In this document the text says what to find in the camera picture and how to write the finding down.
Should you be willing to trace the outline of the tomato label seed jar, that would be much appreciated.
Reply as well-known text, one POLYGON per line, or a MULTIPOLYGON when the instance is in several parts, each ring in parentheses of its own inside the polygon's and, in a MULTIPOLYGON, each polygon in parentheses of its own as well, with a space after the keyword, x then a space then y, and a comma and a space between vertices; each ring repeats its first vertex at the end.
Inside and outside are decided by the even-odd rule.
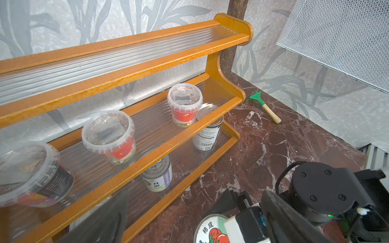
POLYGON ((194 243, 230 243, 224 223, 228 218, 221 214, 206 216, 198 225, 194 243))

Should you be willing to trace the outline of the clear jar red label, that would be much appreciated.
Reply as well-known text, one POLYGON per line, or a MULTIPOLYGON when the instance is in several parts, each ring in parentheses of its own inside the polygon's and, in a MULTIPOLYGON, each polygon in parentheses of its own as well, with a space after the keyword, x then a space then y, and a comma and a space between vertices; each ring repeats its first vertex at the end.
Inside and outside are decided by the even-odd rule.
POLYGON ((135 125, 120 110, 108 110, 92 116, 82 128, 84 146, 105 156, 113 165, 128 162, 136 153, 135 125))
POLYGON ((181 128, 187 128, 196 120, 197 111, 203 104, 203 95, 197 86, 181 83, 170 88, 167 101, 174 123, 181 128))

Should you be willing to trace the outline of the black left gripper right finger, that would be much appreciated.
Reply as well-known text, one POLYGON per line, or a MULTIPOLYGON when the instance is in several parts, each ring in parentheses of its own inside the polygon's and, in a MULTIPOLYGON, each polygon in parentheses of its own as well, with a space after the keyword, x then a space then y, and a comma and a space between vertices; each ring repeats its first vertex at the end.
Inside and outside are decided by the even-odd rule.
POLYGON ((272 243, 330 243, 331 240, 271 190, 262 193, 261 207, 272 243))

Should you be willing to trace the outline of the orange wooden three-tier shelf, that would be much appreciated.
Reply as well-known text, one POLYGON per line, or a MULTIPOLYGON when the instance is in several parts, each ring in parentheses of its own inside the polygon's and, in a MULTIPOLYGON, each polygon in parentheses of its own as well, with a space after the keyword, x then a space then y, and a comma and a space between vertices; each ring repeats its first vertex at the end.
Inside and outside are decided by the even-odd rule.
POLYGON ((222 107, 92 190, 20 241, 43 243, 55 236, 76 218, 139 176, 163 155, 175 150, 195 133, 242 103, 246 95, 224 76, 220 56, 227 48, 249 44, 253 36, 254 29, 250 23, 219 13, 213 20, 201 23, 2 61, 3 91, 15 94, 18 87, 27 86, 28 80, 40 87, 37 94, 13 99, 1 106, 2 128, 201 57, 207 57, 206 71, 190 79, 189 83, 197 85, 212 79, 233 94, 233 98, 222 107))

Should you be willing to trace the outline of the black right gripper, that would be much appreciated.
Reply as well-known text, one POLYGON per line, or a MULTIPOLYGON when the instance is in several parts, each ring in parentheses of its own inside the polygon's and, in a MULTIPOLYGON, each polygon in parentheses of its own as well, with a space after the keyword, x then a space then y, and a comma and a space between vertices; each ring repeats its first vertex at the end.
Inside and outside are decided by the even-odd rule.
MULTIPOLYGON (((389 169, 352 172, 323 163, 294 162, 289 189, 273 191, 317 229, 337 221, 349 243, 386 243, 389 240, 389 169)), ((221 214, 252 202, 247 192, 226 190, 212 209, 221 214)))

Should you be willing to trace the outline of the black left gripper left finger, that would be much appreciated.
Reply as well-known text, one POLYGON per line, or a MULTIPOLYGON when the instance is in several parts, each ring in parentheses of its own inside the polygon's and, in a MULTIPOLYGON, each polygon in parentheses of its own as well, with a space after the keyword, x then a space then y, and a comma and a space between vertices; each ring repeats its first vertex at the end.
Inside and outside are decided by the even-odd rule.
POLYGON ((121 192, 103 204, 60 243, 120 243, 128 218, 129 194, 121 192))

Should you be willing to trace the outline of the clear jar black label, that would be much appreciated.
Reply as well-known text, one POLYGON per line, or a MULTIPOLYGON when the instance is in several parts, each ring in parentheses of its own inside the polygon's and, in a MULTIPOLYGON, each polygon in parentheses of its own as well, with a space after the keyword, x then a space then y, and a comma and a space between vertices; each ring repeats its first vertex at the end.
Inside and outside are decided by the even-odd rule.
POLYGON ((1 149, 1 207, 50 207, 64 199, 75 182, 59 151, 43 142, 1 149))

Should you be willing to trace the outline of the purple flower seed can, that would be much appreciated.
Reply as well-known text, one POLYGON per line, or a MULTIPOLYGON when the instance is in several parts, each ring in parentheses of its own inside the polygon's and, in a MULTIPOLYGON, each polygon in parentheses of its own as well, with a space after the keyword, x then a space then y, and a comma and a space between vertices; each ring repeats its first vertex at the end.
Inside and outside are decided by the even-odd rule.
POLYGON ((149 169, 145 170, 141 177, 146 188, 151 192, 161 192, 169 187, 173 179, 170 155, 166 155, 149 169))

